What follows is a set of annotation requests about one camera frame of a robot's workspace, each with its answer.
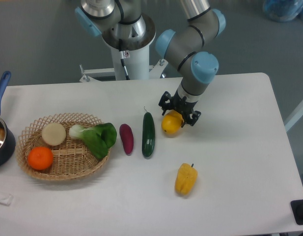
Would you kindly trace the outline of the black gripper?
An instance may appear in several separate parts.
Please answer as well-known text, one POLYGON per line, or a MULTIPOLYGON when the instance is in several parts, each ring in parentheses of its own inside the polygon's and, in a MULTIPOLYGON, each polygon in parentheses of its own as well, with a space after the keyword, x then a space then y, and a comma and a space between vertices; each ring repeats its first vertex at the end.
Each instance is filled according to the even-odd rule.
POLYGON ((165 91, 159 101, 159 106, 162 109, 162 116, 164 116, 168 110, 175 110, 182 115, 183 123, 181 124, 181 128, 186 124, 194 126, 199 120, 201 112, 194 110, 196 104, 197 101, 189 101, 186 96, 180 96, 177 91, 174 96, 171 96, 168 91, 165 91))

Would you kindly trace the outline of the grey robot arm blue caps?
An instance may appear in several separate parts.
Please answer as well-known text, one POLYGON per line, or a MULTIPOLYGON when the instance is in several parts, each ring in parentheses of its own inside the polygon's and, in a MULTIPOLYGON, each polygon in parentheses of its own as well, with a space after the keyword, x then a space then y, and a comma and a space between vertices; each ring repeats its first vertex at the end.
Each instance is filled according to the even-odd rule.
POLYGON ((194 106, 219 69, 216 57, 202 48, 222 33, 226 20, 206 0, 180 4, 188 26, 181 33, 168 29, 159 36, 138 0, 83 0, 75 16, 90 35, 101 36, 109 46, 117 80, 148 79, 149 46, 155 43, 161 58, 183 77, 174 95, 162 95, 159 106, 178 112, 184 124, 192 126, 201 115, 194 106))

